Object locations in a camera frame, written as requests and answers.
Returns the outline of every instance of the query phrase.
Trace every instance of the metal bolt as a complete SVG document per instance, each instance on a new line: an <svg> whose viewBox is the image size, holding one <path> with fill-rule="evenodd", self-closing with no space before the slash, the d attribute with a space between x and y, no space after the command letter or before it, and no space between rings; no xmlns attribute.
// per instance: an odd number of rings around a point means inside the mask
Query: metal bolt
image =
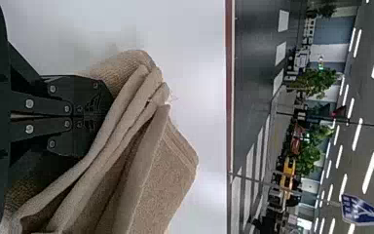
<svg viewBox="0 0 374 234"><path fill-rule="evenodd" d="M26 102L25 102L25 106L26 108L28 109L31 109L33 107L33 99L27 99Z"/></svg>
<svg viewBox="0 0 374 234"><path fill-rule="evenodd" d="M56 86L50 86L50 92L55 93L56 92Z"/></svg>
<svg viewBox="0 0 374 234"><path fill-rule="evenodd" d="M0 150L0 159L4 159L6 157L8 157L8 151L5 149Z"/></svg>
<svg viewBox="0 0 374 234"><path fill-rule="evenodd" d="M25 132L27 134L32 134L33 133L33 126L32 125L26 125Z"/></svg>
<svg viewBox="0 0 374 234"><path fill-rule="evenodd" d="M49 143L49 146L50 146L50 148L56 147L56 142L53 139L51 139L50 143Z"/></svg>

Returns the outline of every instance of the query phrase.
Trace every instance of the pole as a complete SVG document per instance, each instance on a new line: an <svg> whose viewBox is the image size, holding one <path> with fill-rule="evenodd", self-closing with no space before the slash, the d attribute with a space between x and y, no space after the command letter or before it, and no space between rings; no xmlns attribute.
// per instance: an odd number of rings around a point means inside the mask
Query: pole
<svg viewBox="0 0 374 234"><path fill-rule="evenodd" d="M276 188L278 190L289 192L290 194L293 194L293 195L297 195L297 196L302 196L302 195L303 196L308 196L308 197L311 197L312 199L315 199L316 201L324 202L324 203L329 203L329 205L331 205L333 207L341 207L341 205L340 205L339 202L327 201L327 200L318 198L315 195L311 195L309 193L301 193L301 192L298 192L298 191L293 191L293 190L291 190L289 188L281 187L281 186L279 186L279 185L277 185L275 183L265 182L265 181L262 181L262 180L259 180L259 179L255 179L255 178L251 178L251 177L247 177L247 176L243 176L243 175L234 175L233 173L227 173L227 174L230 175L230 176L237 176L237 177L244 178L244 179L247 179L247 180L250 180L250 181L253 181L253 182L257 182L257 183L260 183L262 185L266 185L268 187L273 187L273 188Z"/></svg>
<svg viewBox="0 0 374 234"><path fill-rule="evenodd" d="M283 112L276 112L277 114L279 115L285 115L285 116L294 116L294 114L290 114L290 113L283 113ZM343 118L333 118L333 117L327 117L327 116L318 116L318 115L310 115L309 116L310 119L316 119L316 120L326 120L326 121L336 121L338 123L348 123L348 124L353 124L353 125L358 125L359 122L352 122L351 119L343 119ZM374 124L368 124L368 123L362 123L361 124L362 126L368 126L368 127L373 127L374 128Z"/></svg>

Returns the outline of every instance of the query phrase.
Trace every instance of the screw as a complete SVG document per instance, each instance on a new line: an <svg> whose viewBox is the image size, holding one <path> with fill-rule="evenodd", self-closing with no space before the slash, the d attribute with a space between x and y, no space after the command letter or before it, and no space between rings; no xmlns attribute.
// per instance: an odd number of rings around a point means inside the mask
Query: screw
<svg viewBox="0 0 374 234"><path fill-rule="evenodd" d="M50 148L56 147L56 142L53 139L51 139L50 143L49 143L49 146L50 146Z"/></svg>
<svg viewBox="0 0 374 234"><path fill-rule="evenodd" d="M0 159L4 159L8 156L8 151L5 149L0 150Z"/></svg>
<svg viewBox="0 0 374 234"><path fill-rule="evenodd" d="M25 102L25 106L28 109L31 109L33 107L33 99L27 99Z"/></svg>
<svg viewBox="0 0 374 234"><path fill-rule="evenodd" d="M8 77L4 74L0 74L0 82L3 82L3 83L8 82Z"/></svg>
<svg viewBox="0 0 374 234"><path fill-rule="evenodd" d="M55 93L56 92L56 86L50 86L50 92Z"/></svg>
<svg viewBox="0 0 374 234"><path fill-rule="evenodd" d="M32 134L33 133L33 126L32 125L26 125L25 132L27 134Z"/></svg>

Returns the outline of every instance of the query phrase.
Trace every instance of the beige towel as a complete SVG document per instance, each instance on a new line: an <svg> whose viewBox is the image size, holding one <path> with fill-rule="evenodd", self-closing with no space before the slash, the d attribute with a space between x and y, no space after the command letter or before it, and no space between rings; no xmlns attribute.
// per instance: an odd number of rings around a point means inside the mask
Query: beige towel
<svg viewBox="0 0 374 234"><path fill-rule="evenodd" d="M87 76L117 96L90 151L6 212L0 233L164 233L190 188L197 155L160 107L169 90L148 55L125 52Z"/></svg>

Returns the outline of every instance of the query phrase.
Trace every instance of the red object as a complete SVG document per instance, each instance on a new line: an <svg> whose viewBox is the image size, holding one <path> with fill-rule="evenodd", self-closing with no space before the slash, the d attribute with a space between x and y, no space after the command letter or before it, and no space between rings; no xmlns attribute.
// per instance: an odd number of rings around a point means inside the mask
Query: red object
<svg viewBox="0 0 374 234"><path fill-rule="evenodd" d="M346 105L343 105L332 112L332 117L346 117Z"/></svg>

